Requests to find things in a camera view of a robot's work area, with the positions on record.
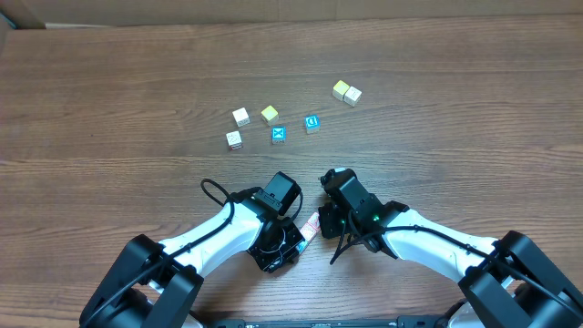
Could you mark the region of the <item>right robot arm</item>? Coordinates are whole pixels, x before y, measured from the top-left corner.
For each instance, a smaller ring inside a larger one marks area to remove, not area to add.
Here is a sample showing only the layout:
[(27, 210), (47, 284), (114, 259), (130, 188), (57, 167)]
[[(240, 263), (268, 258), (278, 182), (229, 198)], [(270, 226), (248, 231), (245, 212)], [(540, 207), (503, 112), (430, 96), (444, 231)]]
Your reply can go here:
[(334, 255), (361, 244), (455, 282), (465, 300), (446, 326), (581, 326), (581, 291), (525, 234), (496, 239), (455, 231), (403, 203), (380, 202), (351, 169), (330, 169), (320, 182), (329, 198), (318, 209), (323, 237), (352, 237)]

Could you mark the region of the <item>red M block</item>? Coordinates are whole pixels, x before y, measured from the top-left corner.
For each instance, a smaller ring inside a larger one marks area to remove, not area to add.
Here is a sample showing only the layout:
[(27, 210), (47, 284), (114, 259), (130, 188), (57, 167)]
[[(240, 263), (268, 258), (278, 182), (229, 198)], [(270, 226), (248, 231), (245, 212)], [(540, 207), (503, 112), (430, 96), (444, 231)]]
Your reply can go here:
[(313, 225), (310, 222), (306, 222), (300, 229), (300, 233), (306, 242), (310, 243), (315, 236), (319, 233), (320, 228), (317, 225)]

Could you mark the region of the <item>red K block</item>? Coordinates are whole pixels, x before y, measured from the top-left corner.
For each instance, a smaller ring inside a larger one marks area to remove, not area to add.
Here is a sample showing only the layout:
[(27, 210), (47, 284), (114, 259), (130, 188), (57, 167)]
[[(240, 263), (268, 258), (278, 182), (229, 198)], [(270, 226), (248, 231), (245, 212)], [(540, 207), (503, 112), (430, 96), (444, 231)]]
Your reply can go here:
[(318, 212), (314, 212), (312, 216), (307, 220), (307, 224), (309, 224), (313, 229), (316, 231), (320, 229), (320, 215)]

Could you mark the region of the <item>blue P block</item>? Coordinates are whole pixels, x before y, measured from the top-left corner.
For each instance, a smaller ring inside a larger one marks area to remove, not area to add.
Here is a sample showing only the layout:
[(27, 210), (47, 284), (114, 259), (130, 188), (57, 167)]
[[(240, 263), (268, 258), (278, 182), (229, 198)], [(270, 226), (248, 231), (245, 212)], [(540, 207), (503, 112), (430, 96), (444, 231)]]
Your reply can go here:
[(297, 249), (298, 253), (299, 254), (302, 254), (306, 250), (306, 248), (308, 247), (308, 245), (309, 245), (309, 242), (308, 241), (302, 241), (302, 242), (300, 242), (296, 246), (296, 249)]

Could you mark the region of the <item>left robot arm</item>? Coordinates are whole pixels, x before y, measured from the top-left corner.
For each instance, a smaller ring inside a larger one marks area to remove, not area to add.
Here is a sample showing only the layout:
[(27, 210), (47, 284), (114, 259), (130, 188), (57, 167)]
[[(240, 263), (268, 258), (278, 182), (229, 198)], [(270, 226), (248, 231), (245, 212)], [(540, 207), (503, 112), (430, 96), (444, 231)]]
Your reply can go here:
[(264, 188), (230, 193), (220, 211), (163, 241), (130, 240), (82, 311), (82, 327), (197, 327), (190, 309), (213, 270), (247, 252), (264, 272), (298, 256), (304, 238), (286, 212), (302, 201), (295, 180), (277, 172)]

